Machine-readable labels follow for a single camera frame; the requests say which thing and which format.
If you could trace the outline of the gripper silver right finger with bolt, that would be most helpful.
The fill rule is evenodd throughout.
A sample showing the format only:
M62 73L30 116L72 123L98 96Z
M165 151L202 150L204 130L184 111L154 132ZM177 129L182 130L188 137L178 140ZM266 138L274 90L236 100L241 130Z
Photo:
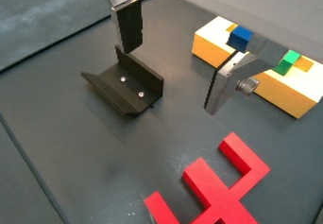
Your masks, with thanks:
M204 110L213 115L234 91L250 95L258 86L254 76L272 69L288 49L258 34L250 36L245 52L233 52L216 70L204 102Z

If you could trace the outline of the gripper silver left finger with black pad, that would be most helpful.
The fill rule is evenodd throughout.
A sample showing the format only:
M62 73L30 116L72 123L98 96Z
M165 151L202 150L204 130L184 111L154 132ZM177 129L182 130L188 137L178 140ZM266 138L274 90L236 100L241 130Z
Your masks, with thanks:
M140 0L108 0L122 52L128 54L142 44Z

